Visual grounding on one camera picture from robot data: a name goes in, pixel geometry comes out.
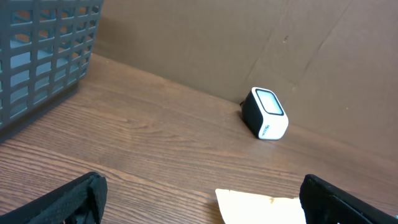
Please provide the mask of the brown Panera snack bag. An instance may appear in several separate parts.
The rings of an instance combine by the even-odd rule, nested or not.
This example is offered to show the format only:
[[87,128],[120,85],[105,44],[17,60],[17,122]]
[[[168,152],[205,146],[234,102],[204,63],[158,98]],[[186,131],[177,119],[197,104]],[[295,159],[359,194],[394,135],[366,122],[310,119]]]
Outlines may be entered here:
[[226,224],[306,224],[299,198],[270,197],[228,189],[216,189]]

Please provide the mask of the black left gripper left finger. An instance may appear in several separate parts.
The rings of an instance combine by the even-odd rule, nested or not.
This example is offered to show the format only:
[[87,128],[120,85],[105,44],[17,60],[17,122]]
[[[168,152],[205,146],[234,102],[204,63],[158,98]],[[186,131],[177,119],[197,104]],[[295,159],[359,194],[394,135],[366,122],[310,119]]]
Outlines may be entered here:
[[101,223],[107,193],[106,178],[89,172],[1,215],[1,223]]

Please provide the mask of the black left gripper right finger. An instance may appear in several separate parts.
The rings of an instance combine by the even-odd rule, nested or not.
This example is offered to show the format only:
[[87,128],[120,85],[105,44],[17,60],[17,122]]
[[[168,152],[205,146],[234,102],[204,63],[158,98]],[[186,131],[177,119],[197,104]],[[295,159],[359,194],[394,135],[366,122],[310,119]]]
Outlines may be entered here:
[[305,176],[299,199],[307,224],[397,224],[396,217],[313,174]]

